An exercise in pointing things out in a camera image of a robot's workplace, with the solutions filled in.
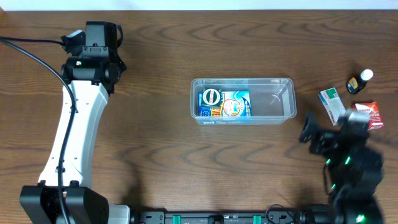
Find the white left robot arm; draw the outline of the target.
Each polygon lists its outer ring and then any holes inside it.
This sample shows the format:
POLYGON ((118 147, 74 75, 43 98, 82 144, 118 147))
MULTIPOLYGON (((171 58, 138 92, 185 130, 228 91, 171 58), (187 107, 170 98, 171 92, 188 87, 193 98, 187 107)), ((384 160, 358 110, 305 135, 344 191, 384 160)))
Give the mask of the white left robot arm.
POLYGON ((98 125, 126 70, 118 55, 123 30, 112 22, 88 21, 85 31, 62 40, 71 57, 62 65, 61 117, 37 185, 21 190, 21 206, 32 223, 131 223, 129 206, 109 203, 92 189, 98 125))

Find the clear plastic container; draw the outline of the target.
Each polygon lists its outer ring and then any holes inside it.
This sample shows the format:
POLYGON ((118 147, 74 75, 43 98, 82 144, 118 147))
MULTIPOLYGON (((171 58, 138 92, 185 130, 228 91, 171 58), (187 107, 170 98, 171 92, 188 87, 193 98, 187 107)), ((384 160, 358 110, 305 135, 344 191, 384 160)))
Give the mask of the clear plastic container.
POLYGON ((297 114, 289 78, 197 78, 190 113, 200 125, 282 124, 297 114))

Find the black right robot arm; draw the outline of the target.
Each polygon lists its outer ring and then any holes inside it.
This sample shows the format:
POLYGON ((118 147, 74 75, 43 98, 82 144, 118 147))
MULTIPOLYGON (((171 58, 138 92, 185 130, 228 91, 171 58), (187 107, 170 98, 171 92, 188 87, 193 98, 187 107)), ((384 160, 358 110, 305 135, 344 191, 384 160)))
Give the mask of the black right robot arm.
POLYGON ((328 204, 310 205, 295 217, 296 223, 383 223, 374 196, 384 177, 380 152, 367 147, 369 117, 347 110, 338 118, 339 130, 319 127, 307 113, 299 142, 325 158, 323 181, 328 204))

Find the white green medicine box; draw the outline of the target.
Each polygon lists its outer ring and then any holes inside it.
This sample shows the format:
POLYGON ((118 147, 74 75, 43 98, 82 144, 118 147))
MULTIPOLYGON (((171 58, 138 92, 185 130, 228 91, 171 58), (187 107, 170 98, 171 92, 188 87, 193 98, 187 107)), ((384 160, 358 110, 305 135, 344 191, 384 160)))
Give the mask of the white green medicine box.
POLYGON ((338 119, 346 113, 346 108, 344 107, 336 88, 322 90, 318 95, 328 113, 332 125, 336 126, 338 119))

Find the red Panadol box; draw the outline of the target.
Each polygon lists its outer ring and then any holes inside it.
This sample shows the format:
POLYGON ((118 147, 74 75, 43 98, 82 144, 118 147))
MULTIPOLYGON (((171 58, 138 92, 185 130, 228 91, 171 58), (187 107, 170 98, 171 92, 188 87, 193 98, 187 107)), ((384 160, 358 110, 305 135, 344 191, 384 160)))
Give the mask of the red Panadol box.
POLYGON ((369 117, 369 130, 380 129, 384 126, 378 104, 375 101, 370 103, 354 103, 351 107, 369 117))

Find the blue KoolFever box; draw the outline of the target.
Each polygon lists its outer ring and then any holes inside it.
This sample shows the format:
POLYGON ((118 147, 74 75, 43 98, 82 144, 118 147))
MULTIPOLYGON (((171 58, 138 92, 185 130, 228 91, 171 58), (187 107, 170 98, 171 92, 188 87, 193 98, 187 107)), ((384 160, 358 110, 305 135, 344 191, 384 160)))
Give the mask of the blue KoolFever box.
POLYGON ((199 116, 209 117, 248 117, 252 116, 250 93, 244 91, 223 91, 220 108, 207 108, 199 105, 199 116))

